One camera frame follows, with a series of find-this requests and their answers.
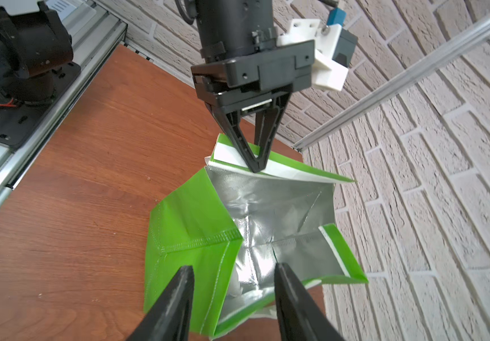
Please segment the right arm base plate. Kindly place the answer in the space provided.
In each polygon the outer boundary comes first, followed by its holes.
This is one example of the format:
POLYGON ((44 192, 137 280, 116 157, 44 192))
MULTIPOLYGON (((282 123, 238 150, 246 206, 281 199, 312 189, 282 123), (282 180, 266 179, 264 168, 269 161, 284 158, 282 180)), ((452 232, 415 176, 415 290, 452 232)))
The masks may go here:
POLYGON ((71 62, 51 72, 55 90, 42 102, 10 101, 0 91, 0 144, 16 150, 30 138, 40 122, 55 107, 81 73, 81 66, 71 62))

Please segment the green insulated delivery bag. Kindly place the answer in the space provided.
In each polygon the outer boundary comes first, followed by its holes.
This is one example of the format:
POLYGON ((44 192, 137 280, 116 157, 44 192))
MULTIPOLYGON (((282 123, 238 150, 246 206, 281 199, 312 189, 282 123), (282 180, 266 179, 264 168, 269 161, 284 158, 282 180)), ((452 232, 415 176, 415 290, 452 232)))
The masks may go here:
POLYGON ((253 173, 220 134, 205 166, 151 211, 144 309, 183 266, 195 275, 190 329, 210 338, 266 316, 278 263, 307 288, 365 284, 334 214, 334 190, 349 183, 276 152, 253 173))

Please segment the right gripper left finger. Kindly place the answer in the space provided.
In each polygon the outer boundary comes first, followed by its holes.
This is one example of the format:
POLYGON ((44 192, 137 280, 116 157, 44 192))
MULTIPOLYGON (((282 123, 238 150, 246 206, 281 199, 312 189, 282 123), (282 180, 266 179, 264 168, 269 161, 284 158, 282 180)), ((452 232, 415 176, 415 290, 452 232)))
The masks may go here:
POLYGON ((127 340, 189 340, 194 287, 192 266, 180 267, 127 340))

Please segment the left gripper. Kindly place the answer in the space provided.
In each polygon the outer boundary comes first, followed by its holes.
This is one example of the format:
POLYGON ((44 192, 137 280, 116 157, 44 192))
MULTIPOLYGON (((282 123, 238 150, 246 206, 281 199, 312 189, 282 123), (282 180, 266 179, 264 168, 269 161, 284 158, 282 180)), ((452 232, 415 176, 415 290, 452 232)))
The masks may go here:
POLYGON ((253 173, 266 168, 277 130, 293 92, 312 85, 314 41, 191 68, 197 96, 253 173), (255 111, 255 156, 240 128, 242 109, 255 111))

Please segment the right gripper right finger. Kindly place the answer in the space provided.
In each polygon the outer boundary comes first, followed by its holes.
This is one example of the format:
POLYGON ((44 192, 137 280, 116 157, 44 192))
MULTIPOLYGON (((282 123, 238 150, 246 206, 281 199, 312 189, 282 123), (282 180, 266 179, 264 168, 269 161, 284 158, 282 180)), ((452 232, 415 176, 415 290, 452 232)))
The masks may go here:
POLYGON ((320 311, 288 264, 276 264, 274 282, 282 340, 338 341, 343 339, 320 311))

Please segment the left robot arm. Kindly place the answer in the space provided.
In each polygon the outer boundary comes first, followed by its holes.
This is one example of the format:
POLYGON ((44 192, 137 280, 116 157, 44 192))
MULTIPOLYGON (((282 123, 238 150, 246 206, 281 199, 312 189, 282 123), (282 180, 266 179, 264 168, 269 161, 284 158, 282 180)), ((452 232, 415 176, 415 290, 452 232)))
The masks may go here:
POLYGON ((197 96, 254 173, 266 168, 294 92, 312 84, 314 41, 278 47, 271 1, 177 1, 196 25, 204 63, 191 68, 197 96))

